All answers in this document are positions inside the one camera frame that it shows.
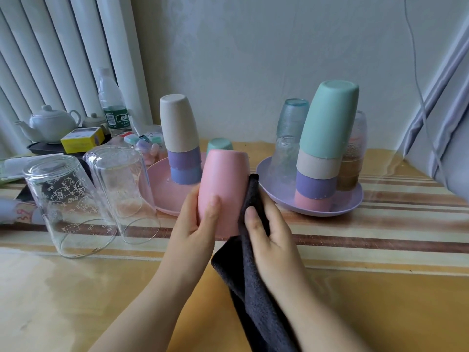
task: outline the pink plate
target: pink plate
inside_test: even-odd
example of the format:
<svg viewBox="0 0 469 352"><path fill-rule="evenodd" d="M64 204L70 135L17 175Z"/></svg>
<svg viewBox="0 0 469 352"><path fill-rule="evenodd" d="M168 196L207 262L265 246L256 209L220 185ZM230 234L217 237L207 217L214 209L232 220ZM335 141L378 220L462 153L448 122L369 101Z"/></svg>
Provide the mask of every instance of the pink plate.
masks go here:
<svg viewBox="0 0 469 352"><path fill-rule="evenodd" d="M301 207L295 206L294 197L295 197L295 188L289 188L283 190L282 188L276 188L275 195L272 194L272 188L269 186L269 166L272 157L264 159L259 163L256 169L256 173L259 174L259 183L261 187L266 191L267 194L275 201L277 204L294 211L296 213L302 213L303 215L308 216L338 216L343 213L348 213L359 206L363 201L363 189L360 183L357 183L355 189L351 191L336 191L332 196L332 208L331 211L313 211L303 209Z"/></svg>
<svg viewBox="0 0 469 352"><path fill-rule="evenodd" d="M202 169L207 153L202 152ZM182 204L194 185L180 185L171 180L169 161L161 159L147 169L149 184L157 210L168 215L178 216Z"/></svg>

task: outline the fingernail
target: fingernail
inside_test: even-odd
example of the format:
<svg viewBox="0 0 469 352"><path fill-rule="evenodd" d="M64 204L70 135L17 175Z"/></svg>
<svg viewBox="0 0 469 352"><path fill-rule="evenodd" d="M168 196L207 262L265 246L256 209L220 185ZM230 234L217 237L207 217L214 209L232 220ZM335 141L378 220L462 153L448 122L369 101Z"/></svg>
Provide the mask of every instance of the fingernail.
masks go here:
<svg viewBox="0 0 469 352"><path fill-rule="evenodd" d="M246 209L246 218L255 219L257 217L259 217L259 215L257 214L257 211L254 206L250 206Z"/></svg>
<svg viewBox="0 0 469 352"><path fill-rule="evenodd" d="M220 197L218 195L214 195L210 198L211 206L217 206L219 202L220 202Z"/></svg>

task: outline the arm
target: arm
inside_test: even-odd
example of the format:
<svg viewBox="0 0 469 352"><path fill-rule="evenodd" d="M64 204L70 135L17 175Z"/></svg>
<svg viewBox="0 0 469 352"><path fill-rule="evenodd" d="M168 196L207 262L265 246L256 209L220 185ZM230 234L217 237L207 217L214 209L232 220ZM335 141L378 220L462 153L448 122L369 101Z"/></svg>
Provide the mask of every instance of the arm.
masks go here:
<svg viewBox="0 0 469 352"><path fill-rule="evenodd" d="M196 187L187 196L155 276L90 352L166 351L179 314L213 253L220 198L197 227Z"/></svg>
<svg viewBox="0 0 469 352"><path fill-rule="evenodd" d="M254 207L248 207L244 218L254 259L267 289L289 320L302 351L369 351L333 311L316 299L290 228L265 193L262 193L262 200L271 235L267 237Z"/></svg>

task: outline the teapot handle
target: teapot handle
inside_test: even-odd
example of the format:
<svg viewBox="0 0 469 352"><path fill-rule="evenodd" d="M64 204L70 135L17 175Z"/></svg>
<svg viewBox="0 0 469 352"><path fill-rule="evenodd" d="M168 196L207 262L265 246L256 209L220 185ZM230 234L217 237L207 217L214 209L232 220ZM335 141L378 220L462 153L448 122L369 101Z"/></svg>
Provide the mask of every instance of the teapot handle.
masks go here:
<svg viewBox="0 0 469 352"><path fill-rule="evenodd" d="M70 116L72 116L73 119L75 120L77 126L81 126L83 124L83 118L78 111L72 110L69 113L70 113Z"/></svg>

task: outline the white radiator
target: white radiator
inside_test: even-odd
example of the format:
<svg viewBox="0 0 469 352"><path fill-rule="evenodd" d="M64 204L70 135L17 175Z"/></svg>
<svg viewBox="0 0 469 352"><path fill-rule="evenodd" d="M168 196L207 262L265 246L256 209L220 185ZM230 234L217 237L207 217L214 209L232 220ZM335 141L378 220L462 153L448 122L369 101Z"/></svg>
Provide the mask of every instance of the white radiator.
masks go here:
<svg viewBox="0 0 469 352"><path fill-rule="evenodd" d="M0 158L41 105L104 115L97 69L114 68L129 111L152 123L130 0L0 0Z"/></svg>

